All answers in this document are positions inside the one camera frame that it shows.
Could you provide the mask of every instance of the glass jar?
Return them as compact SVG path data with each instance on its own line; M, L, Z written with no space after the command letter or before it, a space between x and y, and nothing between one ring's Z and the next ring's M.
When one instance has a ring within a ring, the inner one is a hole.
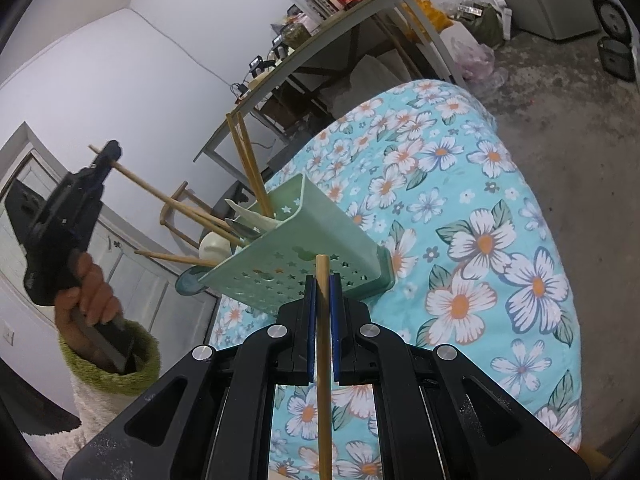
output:
M306 27L302 23L289 23L285 25L281 31L284 43L290 46L293 50L296 50L299 46L305 43L306 40L311 38L311 34L306 30Z

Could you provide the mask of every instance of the wall outlet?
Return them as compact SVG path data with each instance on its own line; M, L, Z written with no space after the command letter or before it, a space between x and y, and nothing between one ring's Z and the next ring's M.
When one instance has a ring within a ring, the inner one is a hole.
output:
M2 338L11 346L14 345L14 329L7 325L7 323L2 323Z

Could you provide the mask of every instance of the chopstick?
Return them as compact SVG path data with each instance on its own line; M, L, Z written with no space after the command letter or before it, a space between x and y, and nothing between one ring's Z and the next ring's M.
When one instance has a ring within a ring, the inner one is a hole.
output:
M238 118L240 133L238 133L238 130L236 130L236 126L231 114L226 115L226 124L228 124L229 126L231 137L233 138L236 149L238 150L238 156L240 157L242 168L246 173L247 179L249 180L249 184L252 188L252 192L255 195L262 214L264 216L268 216L269 218L273 218L274 211L273 207L271 206L271 200L269 199L264 188L264 182L262 180L262 176L260 175L258 164L255 160L254 149L251 146L251 139L249 139L246 125L244 124L244 119L242 118L241 114L237 114L236 117Z
M220 264L220 262L215 262L214 260L201 260L199 258L194 258L193 256L177 256L176 254L162 254L162 253L152 253L150 251L135 251L136 254L140 254L141 256L146 256L148 258L156 258L158 260L166 260L168 262L177 262L179 264L190 264L190 265L201 265L204 267L215 267Z
M257 192L260 195L262 200L262 204L260 207L262 208L263 214L268 216L269 218L274 217L273 207L271 206L271 200L267 195L267 190L264 188L264 181L262 180L262 175L260 174L260 169L258 168L258 163L255 160L254 148L251 144L251 139L249 138L249 133L246 130L246 124L244 124L244 117L242 117L241 113L236 114L236 118L238 119L238 124L240 125L240 136L242 142L244 142L244 148L246 150L247 158L249 160L249 166L252 168L254 172L254 182L257 187Z
M91 149L94 153L100 153L100 150L91 144L89 145L89 149ZM153 196L155 196L156 198L159 198L160 200L170 205L174 209L177 209L183 215L187 216L194 222L197 222L198 224L203 226L205 229L208 229L209 231L212 231L216 234L219 234L223 238L226 238L226 240L228 240L229 243L231 244L235 244L240 247L244 247L246 245L244 240L241 240L240 238L233 236L229 231L226 231L221 227L218 227L217 225L213 224L208 219L203 218L201 214L197 214L193 212L193 210L190 207L185 206L182 202L178 202L177 200L174 200L173 198L165 195L160 190L157 190L155 187L151 186L150 184L142 180L140 177L133 174L127 168L124 168L123 165L121 165L119 162L112 162L111 166L113 167L114 170L118 170L121 174L126 176L129 180L138 184L142 189L148 191Z
M316 351L318 365L316 392L318 394L318 469L320 480L332 480L331 443L331 335L329 326L329 257L316 256L316 280L320 297L316 323Z

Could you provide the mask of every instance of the concrete floor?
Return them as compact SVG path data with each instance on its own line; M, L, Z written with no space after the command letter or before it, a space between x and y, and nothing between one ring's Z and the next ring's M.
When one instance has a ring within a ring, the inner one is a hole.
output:
M640 415L640 94L601 69L597 39L520 33L497 52L508 82L483 99L574 291L583 436L595 447Z

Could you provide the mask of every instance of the wooden stool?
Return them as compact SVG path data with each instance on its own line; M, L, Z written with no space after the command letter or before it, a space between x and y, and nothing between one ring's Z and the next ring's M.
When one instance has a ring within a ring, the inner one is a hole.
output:
M188 185L189 185L189 183L185 180L182 184L180 184L180 186L174 192L174 194L171 195L171 198L173 198L174 200L180 201L180 199L183 198L183 196L184 196L184 197L188 198L189 200L191 200L199 208L201 208L203 210L203 212L208 214L211 211L211 207L207 203L205 203L202 200L200 200L191 191L189 191L187 189ZM178 229L176 226L174 226L173 224L171 224L169 222L168 216L171 214L171 211L173 211L174 209L175 208L172 205L167 204L167 203L165 203L164 206L162 206L162 209L160 210L160 225L166 227L167 229L169 229L169 231L171 231L177 237L180 237L182 240L187 242L189 245L195 247L196 249L199 248L200 247L199 243L197 243L192 238L189 238L186 234L184 234L182 231L180 231L180 229Z

